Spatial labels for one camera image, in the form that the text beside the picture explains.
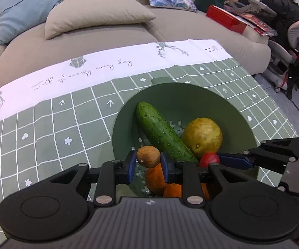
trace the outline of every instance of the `gray chair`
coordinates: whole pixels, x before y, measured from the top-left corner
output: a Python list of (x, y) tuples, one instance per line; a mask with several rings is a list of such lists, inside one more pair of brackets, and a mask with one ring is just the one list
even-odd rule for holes
[[(294, 23), (288, 29), (288, 40), (292, 49), (299, 48), (299, 21)], [(296, 61), (297, 56), (293, 51), (288, 52), (284, 47), (275, 41), (269, 40), (268, 46), (272, 51), (272, 58), (268, 69), (266, 69), (264, 72), (264, 75), (266, 78), (275, 83), (275, 91), (278, 93), (280, 92), (281, 88), (287, 90), (288, 68), (290, 64), (293, 64)], [(277, 65), (280, 61), (287, 67), (287, 71), (284, 73), (277, 68)]]

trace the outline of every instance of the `green bag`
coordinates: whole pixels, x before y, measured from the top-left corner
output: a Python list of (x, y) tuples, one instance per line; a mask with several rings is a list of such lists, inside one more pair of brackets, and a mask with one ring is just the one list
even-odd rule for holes
[(219, 8), (223, 8), (225, 5), (224, 0), (195, 0), (194, 4), (196, 5), (197, 9), (207, 13), (208, 8), (210, 5), (216, 5)]

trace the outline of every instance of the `book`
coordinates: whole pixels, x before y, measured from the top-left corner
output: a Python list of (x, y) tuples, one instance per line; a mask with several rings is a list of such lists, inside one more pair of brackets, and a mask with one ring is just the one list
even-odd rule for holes
[(255, 15), (250, 14), (250, 13), (243, 13), (243, 12), (236, 12), (236, 11), (231, 11), (231, 13), (242, 17), (243, 19), (247, 20), (248, 22), (252, 23), (255, 25), (258, 29), (264, 32), (264, 34), (268, 36), (277, 36), (277, 31), (271, 28), (268, 24), (264, 23), (260, 19), (258, 19)]

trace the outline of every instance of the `green colander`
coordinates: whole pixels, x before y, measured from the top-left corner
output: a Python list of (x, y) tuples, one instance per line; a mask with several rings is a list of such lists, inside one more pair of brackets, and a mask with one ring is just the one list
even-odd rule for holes
[[(240, 112), (221, 96), (200, 86), (172, 82), (169, 78), (152, 79), (154, 85), (133, 95), (119, 111), (112, 132), (115, 159), (124, 160), (129, 151), (150, 145), (137, 126), (135, 110), (141, 101), (153, 105), (179, 136), (185, 126), (200, 117), (215, 121), (223, 132), (222, 153), (242, 153), (255, 148), (256, 141), (249, 124)], [(137, 164), (132, 191), (139, 197), (150, 196), (145, 184), (146, 168)], [(245, 173), (257, 178), (258, 168)]]

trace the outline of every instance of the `lemon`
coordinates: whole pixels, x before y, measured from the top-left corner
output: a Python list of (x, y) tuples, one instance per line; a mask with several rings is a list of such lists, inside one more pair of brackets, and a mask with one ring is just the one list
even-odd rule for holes
[(209, 118), (198, 118), (190, 122), (182, 135), (183, 143), (198, 160), (205, 153), (216, 153), (222, 144), (220, 127)]

